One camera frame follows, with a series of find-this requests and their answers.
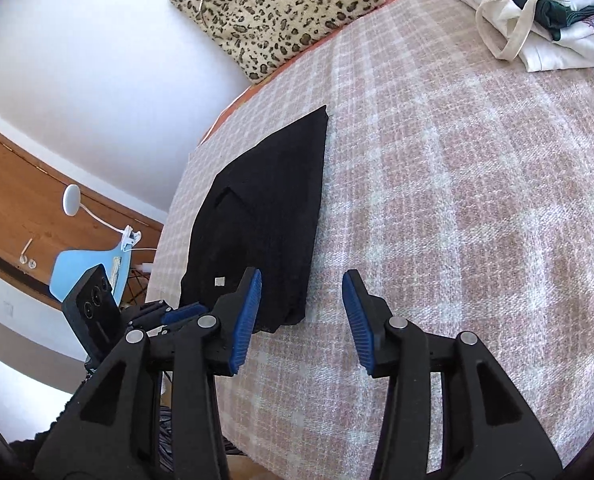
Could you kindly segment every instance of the pink and white checkered blanket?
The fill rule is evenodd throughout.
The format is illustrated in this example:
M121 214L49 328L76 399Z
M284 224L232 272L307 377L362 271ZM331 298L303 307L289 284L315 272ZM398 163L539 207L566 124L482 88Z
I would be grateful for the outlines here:
M387 380L360 367L344 313L342 275L357 268L426 332L477 333L569 462L594 431L594 69L494 59L457 0L397 0L357 20L199 146L149 300L179 300L216 173L324 104L306 318L254 335L240 374L218 380L223 433L286 480L368 478Z

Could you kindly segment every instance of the green garment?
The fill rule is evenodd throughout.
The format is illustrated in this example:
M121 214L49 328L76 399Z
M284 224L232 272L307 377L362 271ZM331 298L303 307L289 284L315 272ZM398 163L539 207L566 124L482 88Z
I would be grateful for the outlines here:
M513 0L517 7L523 9L528 0ZM594 6L572 10L570 7L554 0L539 0L535 6L535 21L547 28L553 41L561 39L559 29L570 27L573 23L580 22L588 16L594 15Z

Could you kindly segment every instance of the brown door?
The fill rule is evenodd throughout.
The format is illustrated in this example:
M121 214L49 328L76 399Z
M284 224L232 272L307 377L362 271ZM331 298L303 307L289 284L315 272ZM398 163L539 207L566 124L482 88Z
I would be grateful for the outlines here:
M121 235L80 210L74 217L66 216L62 209L62 195L67 179L56 171L49 174L45 166L0 137L0 258L42 283L50 282L55 258L61 251L83 249L107 251L116 247ZM123 229L131 225L142 232L138 247L156 248L161 225L104 200L82 188L82 203L109 224ZM37 266L31 269L20 263L20 254L26 250L29 260ZM131 264L152 262L154 251L135 251Z

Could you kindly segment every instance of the pile of clothes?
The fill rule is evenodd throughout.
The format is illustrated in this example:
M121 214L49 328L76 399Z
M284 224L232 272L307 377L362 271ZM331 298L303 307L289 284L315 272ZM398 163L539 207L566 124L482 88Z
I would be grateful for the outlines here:
M594 0L461 0L497 59L519 56L528 72L594 66ZM507 39L499 48L490 22Z

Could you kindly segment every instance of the chair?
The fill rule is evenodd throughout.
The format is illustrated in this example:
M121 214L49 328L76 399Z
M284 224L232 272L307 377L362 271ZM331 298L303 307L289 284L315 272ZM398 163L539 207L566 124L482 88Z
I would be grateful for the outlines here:
M121 242L111 251L62 251L55 260L49 288L58 301L64 301L71 288L91 267L103 264L119 305L128 280L131 251L122 251Z

